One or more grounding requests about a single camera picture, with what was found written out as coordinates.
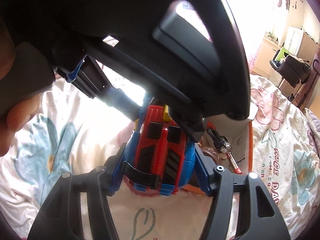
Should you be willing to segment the person's hand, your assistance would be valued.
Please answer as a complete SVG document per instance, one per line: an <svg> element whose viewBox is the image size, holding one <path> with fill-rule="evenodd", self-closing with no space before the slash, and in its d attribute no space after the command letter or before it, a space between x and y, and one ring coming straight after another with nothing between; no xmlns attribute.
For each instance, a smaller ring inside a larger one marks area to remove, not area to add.
<svg viewBox="0 0 320 240"><path fill-rule="evenodd" d="M16 57L15 46L3 21L1 21L1 78L12 68ZM7 154L15 133L21 130L37 113L41 94L19 102L7 116L1 118L1 156Z"/></svg>

